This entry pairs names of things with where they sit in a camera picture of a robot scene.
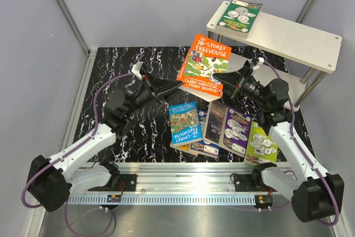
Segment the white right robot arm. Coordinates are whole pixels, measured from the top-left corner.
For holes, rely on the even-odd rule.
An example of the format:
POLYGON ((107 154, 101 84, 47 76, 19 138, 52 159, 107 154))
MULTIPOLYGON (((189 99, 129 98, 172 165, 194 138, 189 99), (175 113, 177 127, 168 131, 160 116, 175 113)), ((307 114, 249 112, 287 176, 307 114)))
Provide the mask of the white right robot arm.
POLYGON ((263 86, 253 73, 253 67, 244 65, 238 71, 215 73, 213 78, 223 84, 228 97, 242 94, 261 105, 256 117, 258 124, 278 145, 294 172, 286 174, 274 163, 256 165, 251 177, 253 188, 275 189, 291 203, 295 215, 304 223, 324 223, 324 218, 333 216, 328 225, 335 226, 342 209, 344 180, 323 167, 298 137, 294 130, 295 113, 284 108, 291 101, 288 83, 277 76, 263 86))

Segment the blue 26-storey treehouse book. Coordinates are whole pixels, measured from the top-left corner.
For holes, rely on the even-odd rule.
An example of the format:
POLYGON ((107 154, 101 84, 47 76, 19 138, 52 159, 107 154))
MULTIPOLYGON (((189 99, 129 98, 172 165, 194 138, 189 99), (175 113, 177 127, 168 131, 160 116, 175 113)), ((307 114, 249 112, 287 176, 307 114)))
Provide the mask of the blue 26-storey treehouse book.
POLYGON ((182 146, 202 140, 196 102, 169 107, 171 143, 182 146))

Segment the orange 78-storey treehouse book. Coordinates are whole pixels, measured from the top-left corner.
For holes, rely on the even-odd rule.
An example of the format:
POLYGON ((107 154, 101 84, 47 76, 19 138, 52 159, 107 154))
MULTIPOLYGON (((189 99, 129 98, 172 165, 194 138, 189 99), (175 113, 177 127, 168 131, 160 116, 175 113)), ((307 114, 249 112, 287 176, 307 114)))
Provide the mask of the orange 78-storey treehouse book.
POLYGON ((180 89, 207 102, 221 98, 223 85, 212 75, 226 72, 230 56, 231 47, 196 34, 177 75, 180 89))

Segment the dark tale of two cities book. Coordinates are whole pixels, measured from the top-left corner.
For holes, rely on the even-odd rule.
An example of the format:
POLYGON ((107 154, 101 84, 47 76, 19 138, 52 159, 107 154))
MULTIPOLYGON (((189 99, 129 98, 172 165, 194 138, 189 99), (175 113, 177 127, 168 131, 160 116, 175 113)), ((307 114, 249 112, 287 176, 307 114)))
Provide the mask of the dark tale of two cities book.
POLYGON ((227 105, 220 99, 210 102, 203 131, 203 140, 219 145, 227 105))

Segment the purple treehouse book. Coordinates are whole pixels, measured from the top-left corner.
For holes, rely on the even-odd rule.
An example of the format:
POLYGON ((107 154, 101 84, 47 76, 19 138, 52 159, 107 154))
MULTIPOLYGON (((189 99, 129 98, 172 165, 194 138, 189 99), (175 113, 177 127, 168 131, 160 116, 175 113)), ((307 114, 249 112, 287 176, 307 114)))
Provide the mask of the purple treehouse book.
POLYGON ((237 109, 227 107, 222 123, 219 147, 244 157, 246 155, 251 122, 251 117, 237 109))

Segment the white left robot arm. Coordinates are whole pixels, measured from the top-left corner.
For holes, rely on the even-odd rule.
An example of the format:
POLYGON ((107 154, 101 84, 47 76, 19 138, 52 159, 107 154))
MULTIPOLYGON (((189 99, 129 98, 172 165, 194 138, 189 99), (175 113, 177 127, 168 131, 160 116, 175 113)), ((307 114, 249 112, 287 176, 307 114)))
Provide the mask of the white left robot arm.
POLYGON ((95 117, 94 129, 63 151, 45 158, 37 156, 31 162, 27 183, 21 194, 22 204, 34 209, 44 207, 53 212, 59 209, 72 194, 93 188, 115 190, 120 184, 120 171, 112 162, 101 162, 87 170, 79 168, 94 155, 113 145, 127 134, 133 125, 131 115, 152 100, 164 104, 174 96, 182 82, 159 79, 151 74, 138 74, 142 82, 134 94, 121 89, 110 92, 104 106, 102 120, 95 117), (30 193, 39 203, 26 201, 30 193))

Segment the green 104-storey treehouse book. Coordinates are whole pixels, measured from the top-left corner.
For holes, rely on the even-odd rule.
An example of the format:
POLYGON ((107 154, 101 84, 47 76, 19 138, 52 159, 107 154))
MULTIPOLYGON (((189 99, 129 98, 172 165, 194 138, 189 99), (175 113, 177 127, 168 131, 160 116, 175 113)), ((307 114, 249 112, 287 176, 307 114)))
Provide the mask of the green 104-storey treehouse book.
POLYGON ((263 4, 232 0, 222 13, 216 29, 233 36, 248 37, 263 4))

